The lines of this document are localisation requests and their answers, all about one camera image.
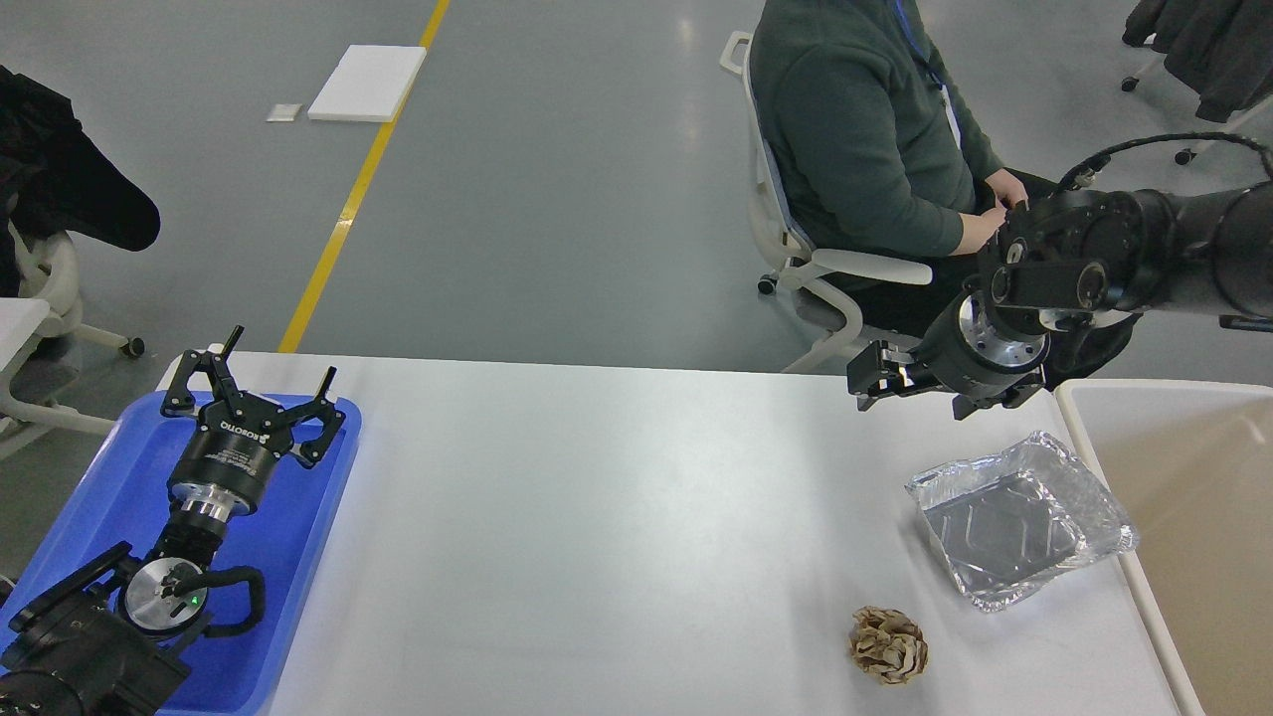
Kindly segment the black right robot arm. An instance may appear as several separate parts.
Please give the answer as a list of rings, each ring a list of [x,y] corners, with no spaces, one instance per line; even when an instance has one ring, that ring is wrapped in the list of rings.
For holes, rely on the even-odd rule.
[[[887,396],[952,395],[962,419],[1017,408],[1073,366],[1078,347],[1133,313],[1209,313],[1225,329],[1270,330],[1270,182],[1179,197],[1104,192],[1091,182],[1119,141],[1071,167],[1045,199],[1015,208],[976,256],[959,298],[913,349],[869,343],[847,363],[847,390],[867,412]]]

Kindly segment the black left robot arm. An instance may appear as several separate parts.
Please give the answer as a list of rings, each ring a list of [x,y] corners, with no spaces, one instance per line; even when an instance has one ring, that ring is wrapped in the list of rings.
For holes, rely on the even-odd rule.
[[[188,427],[165,480],[165,522],[143,555],[118,541],[39,592],[9,620],[5,715],[154,715],[192,677],[200,640],[250,634],[269,615],[269,577],[216,564],[236,519],[260,511],[286,460],[316,468],[349,412],[328,367],[314,394],[286,405],[244,390],[219,349],[178,358],[159,417]]]

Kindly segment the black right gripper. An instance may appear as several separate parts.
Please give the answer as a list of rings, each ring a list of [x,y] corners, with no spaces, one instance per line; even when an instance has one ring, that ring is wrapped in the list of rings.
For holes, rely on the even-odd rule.
[[[952,392],[952,417],[964,420],[995,405],[1015,409],[1044,387],[1050,336],[1040,327],[1018,330],[1001,321],[983,290],[964,290],[937,317],[911,352],[886,340],[871,341],[847,362],[847,392],[868,412],[885,397],[920,395],[909,377],[915,364]]]

